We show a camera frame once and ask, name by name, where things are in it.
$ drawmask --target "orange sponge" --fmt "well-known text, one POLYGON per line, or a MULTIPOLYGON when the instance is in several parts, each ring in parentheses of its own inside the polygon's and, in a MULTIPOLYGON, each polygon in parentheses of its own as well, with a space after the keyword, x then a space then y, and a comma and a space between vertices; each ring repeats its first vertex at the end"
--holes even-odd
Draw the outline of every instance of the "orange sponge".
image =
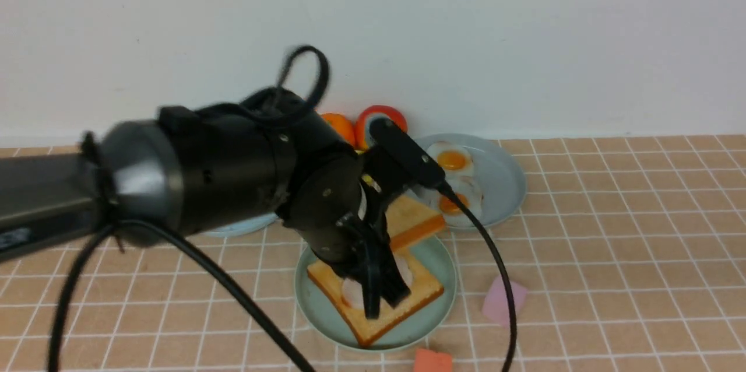
POLYGON ((417 349, 414 372, 453 372, 453 358, 447 353, 417 349))

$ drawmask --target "toy fruit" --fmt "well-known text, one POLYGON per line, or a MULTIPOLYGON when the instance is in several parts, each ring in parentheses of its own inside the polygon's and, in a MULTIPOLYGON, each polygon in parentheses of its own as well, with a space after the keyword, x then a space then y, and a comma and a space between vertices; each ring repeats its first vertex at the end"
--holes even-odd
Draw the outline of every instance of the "toy fruit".
POLYGON ((322 118, 331 125, 338 135, 349 142, 352 146, 355 146, 355 129, 352 127, 352 122, 347 120, 347 117, 336 114, 336 113, 325 113, 322 114, 322 118))
POLYGON ((372 146, 373 140, 368 130, 370 129, 370 123, 379 118, 392 120, 400 129, 407 131, 407 119, 396 108, 389 106, 367 107, 365 111, 360 113, 360 117, 357 117, 357 122, 355 122, 355 140, 358 149, 366 150, 372 146))

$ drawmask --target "egg yolk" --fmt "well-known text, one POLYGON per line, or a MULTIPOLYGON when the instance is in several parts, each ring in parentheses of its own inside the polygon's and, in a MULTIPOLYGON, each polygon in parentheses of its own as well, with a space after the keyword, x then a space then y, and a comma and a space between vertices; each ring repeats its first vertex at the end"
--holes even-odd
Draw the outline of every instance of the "egg yolk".
MULTIPOLYGON (((466 199, 466 196, 461 193, 456 193, 456 196, 458 196, 459 200, 461 200, 461 203, 466 205, 466 207, 469 207, 469 200, 466 199)), ((458 213, 461 213, 461 210, 455 204, 453 204, 451 200, 445 198, 444 196, 440 196, 438 208, 440 209, 440 212, 445 213, 446 215, 457 215, 458 213)))
POLYGON ((455 150, 446 150, 438 155, 438 165, 444 170, 460 170, 466 167, 466 156, 455 150))

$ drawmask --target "pink sponge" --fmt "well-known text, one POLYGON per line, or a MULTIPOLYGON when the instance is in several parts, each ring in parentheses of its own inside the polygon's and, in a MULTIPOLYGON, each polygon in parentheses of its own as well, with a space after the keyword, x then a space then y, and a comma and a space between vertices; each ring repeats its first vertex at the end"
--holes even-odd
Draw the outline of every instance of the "pink sponge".
MULTIPOLYGON (((528 290, 515 282, 511 282, 511 289, 513 292, 513 300, 515 301, 515 315, 517 316, 520 309, 523 307, 524 302, 526 302, 526 294, 528 293, 528 290)), ((503 327, 508 327, 511 324, 511 319, 508 314, 508 300, 505 295, 505 286, 503 286, 503 279, 500 276, 492 282, 490 291, 487 293, 487 297, 484 298, 482 313, 492 322, 496 322, 503 327)))

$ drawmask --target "tiled countertop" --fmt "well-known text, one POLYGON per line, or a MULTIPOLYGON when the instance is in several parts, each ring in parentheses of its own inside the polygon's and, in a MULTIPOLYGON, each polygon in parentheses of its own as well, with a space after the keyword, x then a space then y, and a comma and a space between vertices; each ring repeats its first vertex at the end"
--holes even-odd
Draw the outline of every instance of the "tiled countertop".
MULTIPOLYGON (((746 136, 501 141, 528 176, 493 228, 530 290, 514 370, 735 372, 746 364, 746 136)), ((0 149, 19 156, 66 149, 0 149)), ((442 239, 459 267, 446 324, 422 342, 456 371, 499 370, 508 333, 480 313, 497 274, 476 232, 442 239)), ((278 225, 194 242, 234 274, 319 370, 405 372, 413 350, 366 356, 307 325, 293 300, 301 241, 278 225)), ((42 370, 54 303, 80 244, 0 265, 0 370, 42 370)), ((65 370, 292 370, 177 250, 98 252, 79 285, 65 370)))

